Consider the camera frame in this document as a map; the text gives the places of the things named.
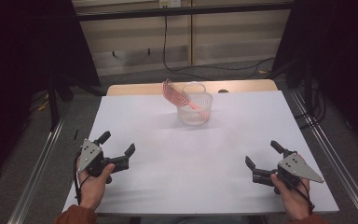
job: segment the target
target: transparent basket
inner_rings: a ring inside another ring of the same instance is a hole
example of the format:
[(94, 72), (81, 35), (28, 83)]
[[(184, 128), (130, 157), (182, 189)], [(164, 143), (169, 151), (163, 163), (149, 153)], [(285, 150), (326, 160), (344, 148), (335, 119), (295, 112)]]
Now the transparent basket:
[[(203, 91), (186, 92), (185, 88), (190, 85), (200, 85)], [(177, 106), (179, 120), (188, 125), (201, 125), (208, 121), (211, 116), (213, 97), (206, 91), (205, 86), (199, 82), (190, 82), (183, 87), (183, 92), (188, 96), (193, 106)]]

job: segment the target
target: black horizontal bar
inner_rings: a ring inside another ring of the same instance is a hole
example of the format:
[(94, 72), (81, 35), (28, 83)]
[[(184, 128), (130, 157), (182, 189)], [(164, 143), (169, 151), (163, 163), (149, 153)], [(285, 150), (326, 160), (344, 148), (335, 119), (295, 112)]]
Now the black horizontal bar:
[(169, 8), (153, 8), (132, 11), (118, 12), (101, 12), (101, 13), (82, 13), (75, 16), (55, 16), (48, 18), (39, 18), (42, 20), (70, 20), (70, 21), (103, 21), (118, 20), (130, 18), (146, 18), (146, 17), (164, 17), (164, 16), (182, 16), (195, 14), (213, 14), (228, 12), (246, 12), (246, 11), (271, 11), (291, 9), (294, 2), (280, 3), (262, 3), (262, 4), (244, 4), (232, 6), (217, 7), (169, 7)]

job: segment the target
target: person's arm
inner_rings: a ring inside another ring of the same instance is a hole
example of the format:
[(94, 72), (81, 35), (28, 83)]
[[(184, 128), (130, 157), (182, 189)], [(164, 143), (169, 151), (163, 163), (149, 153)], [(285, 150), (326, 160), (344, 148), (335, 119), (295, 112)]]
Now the person's arm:
[(108, 164), (100, 176), (90, 176), (87, 171), (78, 174), (81, 183), (81, 202), (79, 206), (72, 205), (54, 219), (54, 224), (94, 224), (97, 220), (95, 210), (101, 204), (105, 192), (106, 178), (115, 169), (114, 164)]
[[(275, 187), (282, 195), (282, 201), (286, 214), (289, 218), (290, 224), (325, 224), (321, 217), (316, 214), (310, 214), (310, 205), (293, 189), (288, 189), (284, 182), (280, 180), (275, 174), (271, 175), (271, 180)], [(310, 192), (310, 181), (302, 178), (303, 184), (298, 185), (298, 189), (305, 195)]]

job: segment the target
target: orange sleeve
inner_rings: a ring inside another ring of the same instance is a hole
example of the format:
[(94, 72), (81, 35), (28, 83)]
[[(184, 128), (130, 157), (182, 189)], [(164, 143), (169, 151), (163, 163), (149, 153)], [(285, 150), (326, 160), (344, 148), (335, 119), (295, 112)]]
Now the orange sleeve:
[(299, 221), (289, 221), (287, 222), (287, 224), (327, 224), (327, 222), (324, 221), (324, 219), (322, 219), (318, 215), (313, 213), (312, 215), (310, 215), (305, 219)]
[(68, 210), (54, 219), (54, 224), (95, 224), (97, 214), (91, 209), (71, 205)]

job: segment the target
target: white tabletop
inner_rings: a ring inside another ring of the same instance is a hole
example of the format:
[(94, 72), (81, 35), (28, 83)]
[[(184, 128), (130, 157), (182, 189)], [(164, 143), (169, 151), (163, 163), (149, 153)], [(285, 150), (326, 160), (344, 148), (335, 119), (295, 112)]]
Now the white tabletop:
[[(97, 212), (109, 215), (254, 215), (283, 212), (272, 187), (252, 182), (259, 169), (277, 168), (282, 155), (269, 143), (296, 150), (322, 175), (280, 91), (213, 94), (210, 120), (182, 123), (161, 95), (103, 97), (89, 139), (105, 131), (105, 157), (136, 151), (130, 169), (113, 174)], [(315, 212), (338, 211), (326, 183), (311, 182)], [(64, 210), (76, 204), (72, 187)]]

